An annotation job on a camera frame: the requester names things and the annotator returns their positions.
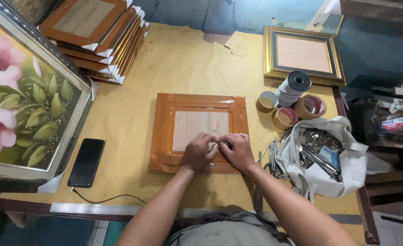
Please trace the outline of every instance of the metal ruler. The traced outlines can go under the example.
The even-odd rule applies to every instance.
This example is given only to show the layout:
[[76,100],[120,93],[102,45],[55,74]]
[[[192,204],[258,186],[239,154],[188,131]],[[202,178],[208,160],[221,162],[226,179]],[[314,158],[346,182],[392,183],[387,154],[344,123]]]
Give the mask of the metal ruler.
[[[83,203],[61,203],[53,202],[50,212],[69,214],[90,214],[90,215],[135,215],[142,207],[128,205],[106,205],[106,204],[83,204]],[[177,218],[198,218],[201,215],[215,212],[214,209],[205,208],[179,208]],[[279,220],[273,212],[262,212],[261,216],[272,222]]]

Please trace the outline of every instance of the gold ornate picture frame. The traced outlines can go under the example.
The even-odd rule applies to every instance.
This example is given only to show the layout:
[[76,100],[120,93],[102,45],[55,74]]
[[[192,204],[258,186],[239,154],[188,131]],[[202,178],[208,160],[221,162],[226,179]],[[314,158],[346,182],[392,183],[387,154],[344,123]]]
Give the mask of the gold ornate picture frame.
[[335,35],[264,26],[264,76],[301,71],[313,83],[346,85],[338,54]]

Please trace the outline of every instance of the packing tape roll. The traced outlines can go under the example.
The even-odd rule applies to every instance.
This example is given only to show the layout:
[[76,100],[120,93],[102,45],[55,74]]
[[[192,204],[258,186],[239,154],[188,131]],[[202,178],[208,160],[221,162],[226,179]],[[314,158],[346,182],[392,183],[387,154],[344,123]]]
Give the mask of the packing tape roll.
[[298,99],[294,110],[300,119],[312,120],[324,115],[327,106],[323,99],[315,95],[306,95]]
[[279,130],[286,130],[298,122],[298,116],[292,108],[280,108],[271,115],[274,126]]
[[269,91],[262,92],[256,99],[256,108],[262,113],[269,113],[277,107],[279,98]]

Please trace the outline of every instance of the blue wall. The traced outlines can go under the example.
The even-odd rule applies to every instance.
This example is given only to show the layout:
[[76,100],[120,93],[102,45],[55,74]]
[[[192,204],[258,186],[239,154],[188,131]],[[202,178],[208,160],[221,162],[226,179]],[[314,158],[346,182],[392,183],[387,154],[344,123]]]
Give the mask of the blue wall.
[[345,16],[336,36],[347,85],[403,82],[403,24]]
[[[324,0],[134,0],[146,21],[190,28],[263,34],[264,25],[303,30]],[[322,32],[335,33],[341,16],[330,16]]]

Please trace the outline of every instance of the stack of picture frames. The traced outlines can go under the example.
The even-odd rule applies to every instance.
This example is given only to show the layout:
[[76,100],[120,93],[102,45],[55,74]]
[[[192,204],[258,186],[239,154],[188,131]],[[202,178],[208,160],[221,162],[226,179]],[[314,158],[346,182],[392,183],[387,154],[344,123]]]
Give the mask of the stack of picture frames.
[[39,29],[93,81],[122,84],[149,26],[131,4],[65,0]]

